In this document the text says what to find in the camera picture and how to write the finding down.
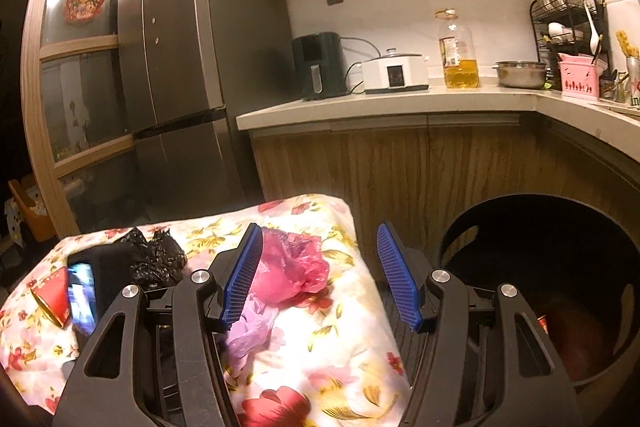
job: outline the metal screw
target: metal screw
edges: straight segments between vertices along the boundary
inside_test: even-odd
[[[191,280],[196,284],[207,282],[211,278],[211,274],[206,270],[198,270],[191,274]]]
[[[518,294],[518,289],[513,284],[503,284],[500,291],[505,297],[515,297]]]
[[[446,270],[434,270],[431,277],[437,282],[447,282],[451,279],[449,272]]]
[[[122,296],[130,299],[138,295],[140,289],[135,284],[130,284],[129,286],[124,286],[122,289]]]

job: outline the white spoon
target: white spoon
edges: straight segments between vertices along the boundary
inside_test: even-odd
[[[591,10],[589,9],[589,3],[587,3],[587,0],[584,0],[584,10],[585,12],[587,12],[587,19],[589,19],[589,24],[591,25],[591,41],[589,42],[589,46],[591,48],[591,54],[595,55],[598,49],[600,36],[596,31],[596,26],[593,24],[593,19],[591,18]]]

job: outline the blue gripper pad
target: blue gripper pad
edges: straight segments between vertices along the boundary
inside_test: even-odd
[[[238,245],[238,260],[226,281],[220,320],[228,330],[240,319],[255,271],[262,255],[262,229],[252,223]]]
[[[403,322],[418,331],[422,323],[420,313],[420,291],[409,272],[401,253],[402,244],[398,245],[389,227],[382,224],[378,227],[378,256],[385,270],[386,280],[391,287],[396,306]]]

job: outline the cooking oil bottle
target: cooking oil bottle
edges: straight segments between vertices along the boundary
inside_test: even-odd
[[[438,39],[444,83],[447,87],[478,87],[480,77],[471,31],[460,23],[455,10],[436,12],[436,17],[442,20]]]

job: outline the black plastic bag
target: black plastic bag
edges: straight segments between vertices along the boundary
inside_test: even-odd
[[[153,239],[147,241],[139,229],[131,229],[117,242],[136,247],[131,278],[144,291],[175,286],[182,279],[187,256],[169,230],[155,232]]]

